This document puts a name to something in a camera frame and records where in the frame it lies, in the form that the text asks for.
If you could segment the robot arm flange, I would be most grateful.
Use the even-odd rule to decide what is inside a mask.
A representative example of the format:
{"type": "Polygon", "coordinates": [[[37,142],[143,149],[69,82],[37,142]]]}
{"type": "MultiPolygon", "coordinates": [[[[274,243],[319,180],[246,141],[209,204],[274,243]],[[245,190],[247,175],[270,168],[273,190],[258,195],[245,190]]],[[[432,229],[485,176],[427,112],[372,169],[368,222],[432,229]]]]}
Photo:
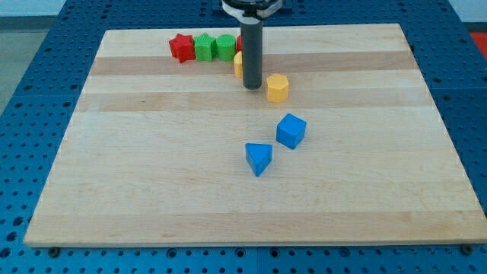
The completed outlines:
{"type": "Polygon", "coordinates": [[[284,5],[283,0],[222,0],[222,8],[239,21],[247,18],[263,21],[284,5]]]}

